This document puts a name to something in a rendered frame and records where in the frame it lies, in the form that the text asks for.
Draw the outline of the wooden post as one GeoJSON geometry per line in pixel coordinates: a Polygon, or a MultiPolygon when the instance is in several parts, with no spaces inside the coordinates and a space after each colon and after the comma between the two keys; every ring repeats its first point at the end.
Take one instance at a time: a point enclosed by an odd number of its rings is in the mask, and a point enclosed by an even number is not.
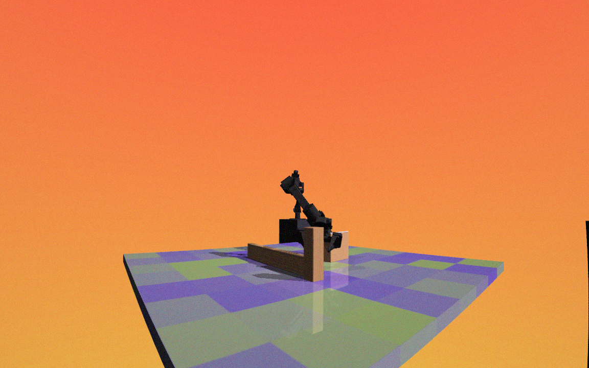
{"type": "Polygon", "coordinates": [[[324,279],[324,227],[304,227],[304,279],[324,279]]]}

